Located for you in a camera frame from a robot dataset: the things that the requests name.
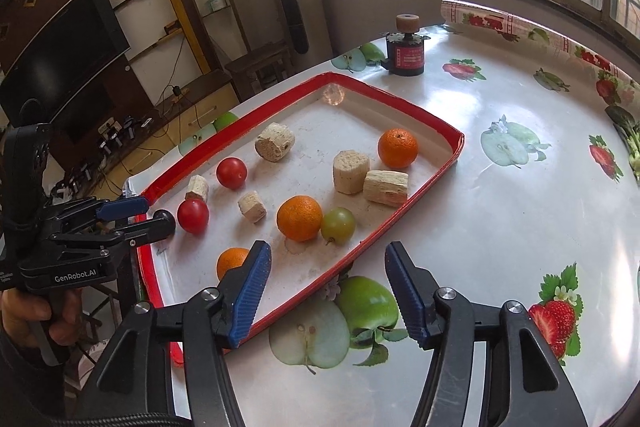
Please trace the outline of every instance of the red tomato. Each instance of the red tomato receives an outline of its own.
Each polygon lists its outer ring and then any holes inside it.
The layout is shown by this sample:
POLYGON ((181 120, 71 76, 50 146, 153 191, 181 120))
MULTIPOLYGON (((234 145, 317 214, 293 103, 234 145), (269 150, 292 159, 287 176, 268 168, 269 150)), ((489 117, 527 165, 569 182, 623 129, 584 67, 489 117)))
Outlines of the red tomato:
POLYGON ((184 200, 178 207, 178 223, 187 232, 200 235, 209 223, 207 203, 197 198, 184 200))
POLYGON ((238 158, 225 158, 218 164, 216 177, 220 185, 231 190, 242 187, 246 179, 246 165, 238 158))

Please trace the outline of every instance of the human hand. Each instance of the human hand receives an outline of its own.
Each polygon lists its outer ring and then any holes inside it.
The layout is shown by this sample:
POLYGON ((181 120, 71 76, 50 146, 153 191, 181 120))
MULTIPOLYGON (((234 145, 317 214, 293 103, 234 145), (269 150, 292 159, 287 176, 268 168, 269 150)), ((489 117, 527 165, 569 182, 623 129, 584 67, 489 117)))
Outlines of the human hand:
MULTIPOLYGON (((51 340, 60 346, 78 341, 82 320, 81 289, 66 290, 62 315, 49 327, 51 340)), ((51 306, 43 297, 11 288, 2 293, 2 326, 12 341, 20 347, 38 347, 38 341, 28 321, 48 321, 51 306)))

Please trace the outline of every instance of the brown cap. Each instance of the brown cap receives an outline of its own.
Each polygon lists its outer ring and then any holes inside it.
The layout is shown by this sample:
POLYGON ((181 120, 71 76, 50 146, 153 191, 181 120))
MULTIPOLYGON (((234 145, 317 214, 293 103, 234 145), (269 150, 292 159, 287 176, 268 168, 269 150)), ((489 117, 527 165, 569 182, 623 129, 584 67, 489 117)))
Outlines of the brown cap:
POLYGON ((420 17, 409 13, 396 15, 396 28, 401 33, 417 33, 420 31, 420 17))

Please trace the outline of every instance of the blue gripper pad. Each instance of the blue gripper pad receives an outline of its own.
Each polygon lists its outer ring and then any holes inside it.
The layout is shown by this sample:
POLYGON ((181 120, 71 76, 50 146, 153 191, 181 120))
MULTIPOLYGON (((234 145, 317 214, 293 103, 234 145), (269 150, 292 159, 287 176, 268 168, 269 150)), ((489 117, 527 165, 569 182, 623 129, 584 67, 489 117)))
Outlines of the blue gripper pad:
POLYGON ((255 312, 271 272, 271 247, 268 243, 256 241, 244 264, 233 270, 246 269, 247 265, 250 265, 248 274, 237 293, 231 313, 231 327, 227 336, 232 347, 238 347, 240 342, 247 338, 254 322, 255 312))
POLYGON ((105 203, 95 211, 95 217, 108 223, 116 219, 146 214, 148 210, 149 203, 146 201, 146 198, 144 196, 137 196, 135 198, 124 198, 122 200, 105 203))
POLYGON ((385 250, 386 277, 391 284, 409 336, 418 342, 420 347, 423 347, 429 338, 425 319, 426 309, 414 282, 412 282, 408 268, 413 268, 416 271, 414 263, 402 244, 390 243, 385 250))

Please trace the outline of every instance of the metal screw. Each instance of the metal screw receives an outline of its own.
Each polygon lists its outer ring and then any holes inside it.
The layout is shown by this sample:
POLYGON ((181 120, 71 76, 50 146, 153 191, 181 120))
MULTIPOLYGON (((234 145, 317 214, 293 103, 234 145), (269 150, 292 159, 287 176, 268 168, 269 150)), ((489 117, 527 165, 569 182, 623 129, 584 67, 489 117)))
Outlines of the metal screw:
POLYGON ((507 301, 505 306, 511 313, 522 313, 524 311, 524 306, 518 301, 507 301))
POLYGON ((206 301, 214 301, 220 297, 220 292, 216 288, 204 288, 200 292, 200 297, 206 301))
POLYGON ((456 292, 453 288, 449 288, 448 286, 438 288, 438 296, 447 301, 455 299, 456 295, 458 295, 458 292, 456 292))
POLYGON ((151 309, 151 304, 146 301, 138 302, 135 306, 133 306, 133 311, 135 311, 138 315, 143 315, 151 309))

